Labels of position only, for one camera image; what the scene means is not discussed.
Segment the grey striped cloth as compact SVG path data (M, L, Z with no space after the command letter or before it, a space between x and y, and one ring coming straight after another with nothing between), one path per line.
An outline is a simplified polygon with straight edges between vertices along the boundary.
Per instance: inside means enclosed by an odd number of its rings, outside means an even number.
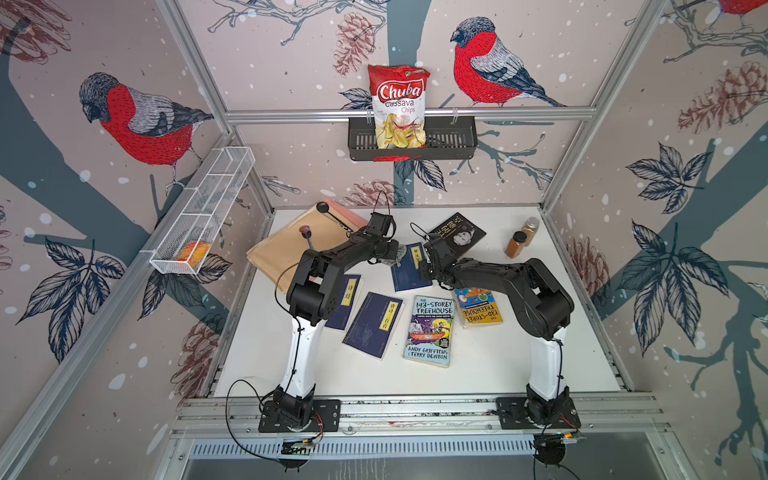
M397 240L389 240L377 247L374 260L376 263L386 266L399 265L405 253L405 246L402 246Z

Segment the blue book yellow label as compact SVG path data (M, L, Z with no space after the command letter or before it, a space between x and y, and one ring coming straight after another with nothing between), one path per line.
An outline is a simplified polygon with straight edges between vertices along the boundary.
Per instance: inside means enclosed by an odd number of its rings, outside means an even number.
M391 266L395 292L430 287L432 282L421 278L419 264L425 257L421 243L400 245L396 262Z

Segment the dark blue book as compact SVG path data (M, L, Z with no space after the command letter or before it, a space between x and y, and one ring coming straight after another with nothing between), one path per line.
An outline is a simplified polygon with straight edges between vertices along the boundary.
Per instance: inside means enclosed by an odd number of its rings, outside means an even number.
M342 343L382 359L396 322L403 311L400 298L369 292L348 328Z
M359 274L345 274L339 291L339 303L326 322L326 327L339 331L346 329L355 299L361 288L362 277Z

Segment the yellow orange treehouse book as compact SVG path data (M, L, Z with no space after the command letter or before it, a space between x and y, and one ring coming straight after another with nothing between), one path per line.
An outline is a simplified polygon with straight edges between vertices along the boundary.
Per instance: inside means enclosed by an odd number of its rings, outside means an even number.
M500 325L503 318L493 292L479 288L461 288L453 291L458 305L458 316L464 328Z

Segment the colourful treehouse book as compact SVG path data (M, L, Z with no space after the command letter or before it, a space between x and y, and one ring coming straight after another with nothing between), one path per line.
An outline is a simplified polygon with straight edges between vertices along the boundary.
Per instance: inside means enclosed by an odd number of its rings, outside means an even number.
M416 296L403 351L406 360L450 365L455 304L449 298Z

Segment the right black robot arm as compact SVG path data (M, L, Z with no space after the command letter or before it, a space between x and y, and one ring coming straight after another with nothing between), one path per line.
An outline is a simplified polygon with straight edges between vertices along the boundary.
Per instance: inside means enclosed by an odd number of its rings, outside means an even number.
M528 417L542 427L559 419L569 399L563 377L563 340L574 310L571 296L538 258L523 263L460 259L437 234L426 237L424 279L449 290L479 288L507 296L520 327L531 336Z

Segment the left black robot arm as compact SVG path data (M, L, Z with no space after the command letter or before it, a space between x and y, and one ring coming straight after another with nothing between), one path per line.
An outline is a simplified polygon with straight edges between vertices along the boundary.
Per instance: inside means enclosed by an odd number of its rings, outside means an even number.
M277 412L295 429L312 420L315 361L326 321L341 304L344 275L352 267L394 262L399 243L390 214L373 212L364 227L346 242L326 250L308 249L296 264L283 309L293 319L286 371L272 392Z

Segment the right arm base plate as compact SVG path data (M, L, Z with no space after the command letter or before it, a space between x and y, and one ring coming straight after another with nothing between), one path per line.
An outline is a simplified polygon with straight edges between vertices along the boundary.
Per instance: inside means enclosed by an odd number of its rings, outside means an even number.
M494 412L503 430L581 428L575 403L569 396L551 401L523 396L498 397Z

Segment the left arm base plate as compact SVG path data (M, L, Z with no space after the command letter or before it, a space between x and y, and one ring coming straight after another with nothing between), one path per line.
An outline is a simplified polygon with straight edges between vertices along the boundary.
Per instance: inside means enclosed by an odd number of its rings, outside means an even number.
M313 402L309 422L304 426L288 419L280 412L274 401L264 404L258 431L260 433L319 433L337 432L339 428L341 401L320 399Z

